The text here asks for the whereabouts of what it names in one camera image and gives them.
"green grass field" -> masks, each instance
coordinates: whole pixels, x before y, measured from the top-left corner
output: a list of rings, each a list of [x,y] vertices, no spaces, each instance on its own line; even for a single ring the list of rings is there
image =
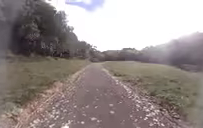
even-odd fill
[[[0,113],[24,105],[53,82],[64,81],[88,64],[85,60],[41,57],[0,60]]]
[[[124,82],[157,97],[161,105],[175,107],[184,117],[196,118],[194,110],[203,110],[202,73],[191,73],[167,65],[130,61],[106,62],[104,67]]]

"foliage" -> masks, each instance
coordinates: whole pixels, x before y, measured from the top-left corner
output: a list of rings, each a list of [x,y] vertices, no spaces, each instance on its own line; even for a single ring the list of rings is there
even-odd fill
[[[11,49],[18,54],[85,59],[91,47],[78,40],[65,12],[57,12],[43,0],[26,0],[12,33]]]

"asphalt road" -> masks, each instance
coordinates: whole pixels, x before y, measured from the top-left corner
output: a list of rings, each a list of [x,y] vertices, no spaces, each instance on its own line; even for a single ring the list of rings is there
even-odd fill
[[[88,66],[69,95],[53,99],[22,128],[176,128],[145,97],[113,79],[96,64]]]

